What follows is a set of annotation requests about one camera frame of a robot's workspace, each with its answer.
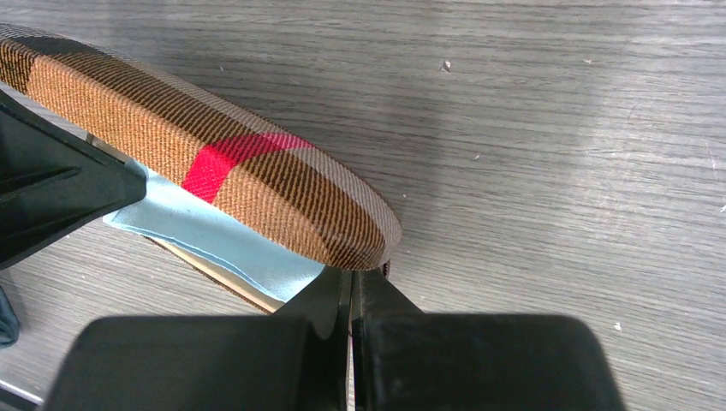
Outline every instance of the black plastic part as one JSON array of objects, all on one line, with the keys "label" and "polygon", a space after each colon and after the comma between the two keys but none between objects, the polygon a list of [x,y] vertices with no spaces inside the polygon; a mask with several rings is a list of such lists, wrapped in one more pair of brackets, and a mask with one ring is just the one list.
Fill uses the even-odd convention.
[{"label": "black plastic part", "polygon": [[580,321],[425,314],[381,271],[329,268],[269,317],[99,320],[43,410],[344,410],[348,325],[359,411],[625,409]]},{"label": "black plastic part", "polygon": [[0,91],[0,270],[145,195],[143,176]]},{"label": "black plastic part", "polygon": [[350,287],[327,269],[269,317],[100,319],[43,410],[345,409]]}]

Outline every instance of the plaid fabric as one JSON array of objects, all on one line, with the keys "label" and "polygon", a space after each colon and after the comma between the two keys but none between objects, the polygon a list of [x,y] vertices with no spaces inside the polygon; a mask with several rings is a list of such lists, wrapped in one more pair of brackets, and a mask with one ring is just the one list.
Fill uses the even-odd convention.
[{"label": "plaid fabric", "polygon": [[390,206],[329,155],[122,54],[0,24],[0,80],[309,259],[371,269],[401,239]]}]

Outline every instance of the light blue cloth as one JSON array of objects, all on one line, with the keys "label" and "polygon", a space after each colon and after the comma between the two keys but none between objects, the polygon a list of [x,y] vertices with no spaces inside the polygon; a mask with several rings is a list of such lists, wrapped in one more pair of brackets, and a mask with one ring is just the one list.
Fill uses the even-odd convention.
[{"label": "light blue cloth", "polygon": [[146,175],[146,197],[106,215],[108,225],[174,244],[282,302],[323,270],[324,265],[264,238],[144,165],[131,160],[127,166]]}]

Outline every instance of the wood grain table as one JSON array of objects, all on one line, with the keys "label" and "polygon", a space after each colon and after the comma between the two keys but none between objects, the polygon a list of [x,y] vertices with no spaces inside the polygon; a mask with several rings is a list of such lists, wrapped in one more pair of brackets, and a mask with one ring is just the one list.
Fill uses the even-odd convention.
[{"label": "wood grain table", "polygon": [[[573,315],[630,409],[726,409],[725,2],[0,0],[0,21],[331,152],[400,214],[392,281],[425,310]],[[97,317],[254,312],[100,222],[0,286],[24,327],[0,379],[38,396]]]}]

